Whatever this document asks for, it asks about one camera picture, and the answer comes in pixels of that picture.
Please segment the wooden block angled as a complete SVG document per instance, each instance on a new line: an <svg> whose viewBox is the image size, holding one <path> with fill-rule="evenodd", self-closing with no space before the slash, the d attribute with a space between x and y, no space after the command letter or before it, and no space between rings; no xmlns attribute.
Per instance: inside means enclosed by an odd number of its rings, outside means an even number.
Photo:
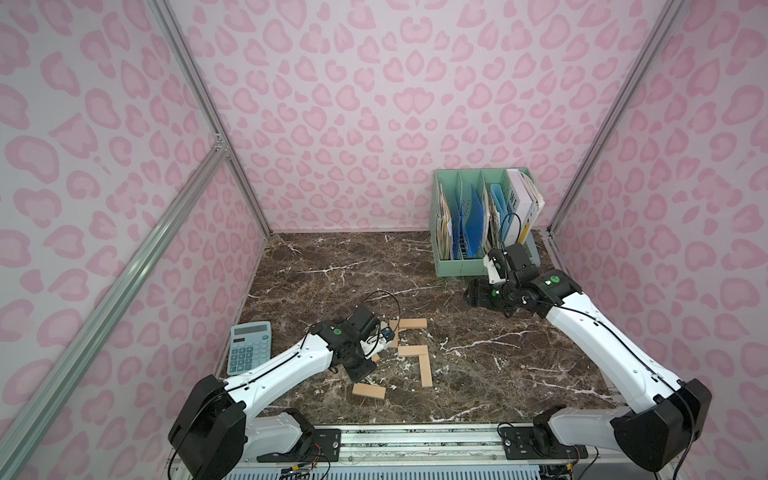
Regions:
<svg viewBox="0 0 768 480"><path fill-rule="evenodd" d="M428 354L419 355L418 361L419 361L419 368L420 368L421 385L425 388L433 387L434 384L433 384L430 356Z"/></svg>

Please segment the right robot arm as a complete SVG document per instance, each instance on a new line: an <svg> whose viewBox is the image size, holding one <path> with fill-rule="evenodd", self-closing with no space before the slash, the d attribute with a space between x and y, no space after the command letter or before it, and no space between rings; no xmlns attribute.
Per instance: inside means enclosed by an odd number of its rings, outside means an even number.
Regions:
<svg viewBox="0 0 768 480"><path fill-rule="evenodd" d="M522 245L485 255L484 280L469 282L472 307L511 316L538 315L569 337L618 389L622 408L555 406L537 415L534 450L549 456L566 446L622 452L638 467L658 473L683 462L704 429L711 391L698 379L684 381L645 353L600 312L581 286L562 270L540 272Z"/></svg>

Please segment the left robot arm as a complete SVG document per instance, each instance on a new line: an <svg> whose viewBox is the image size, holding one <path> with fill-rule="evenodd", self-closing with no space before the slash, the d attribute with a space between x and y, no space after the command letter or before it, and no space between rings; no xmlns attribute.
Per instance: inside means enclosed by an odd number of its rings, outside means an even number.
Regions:
<svg viewBox="0 0 768 480"><path fill-rule="evenodd" d="M266 363L220 380L199 380L171 427L173 456L194 479L223 479L238 463L331 464L341 433L319 429L294 408L274 416L263 410L303 381L342 368L358 383L372 373L374 356L395 338L367 307L340 320L310 326L302 339Z"/></svg>

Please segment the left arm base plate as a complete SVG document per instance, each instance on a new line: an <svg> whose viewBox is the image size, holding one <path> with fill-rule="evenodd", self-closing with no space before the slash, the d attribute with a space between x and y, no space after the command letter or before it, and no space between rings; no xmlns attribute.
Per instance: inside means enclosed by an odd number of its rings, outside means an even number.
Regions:
<svg viewBox="0 0 768 480"><path fill-rule="evenodd" d="M286 453L271 451L257 457L259 463L302 463L324 458L337 462L340 456L342 431L338 428L302 428L297 443Z"/></svg>

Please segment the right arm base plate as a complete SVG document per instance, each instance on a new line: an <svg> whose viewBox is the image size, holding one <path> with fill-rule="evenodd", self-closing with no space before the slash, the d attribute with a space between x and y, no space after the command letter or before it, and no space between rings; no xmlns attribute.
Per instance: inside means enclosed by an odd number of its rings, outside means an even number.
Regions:
<svg viewBox="0 0 768 480"><path fill-rule="evenodd" d="M496 427L507 460L562 460L578 462L589 457L583 445L563 445L541 425L513 425L503 422Z"/></svg>

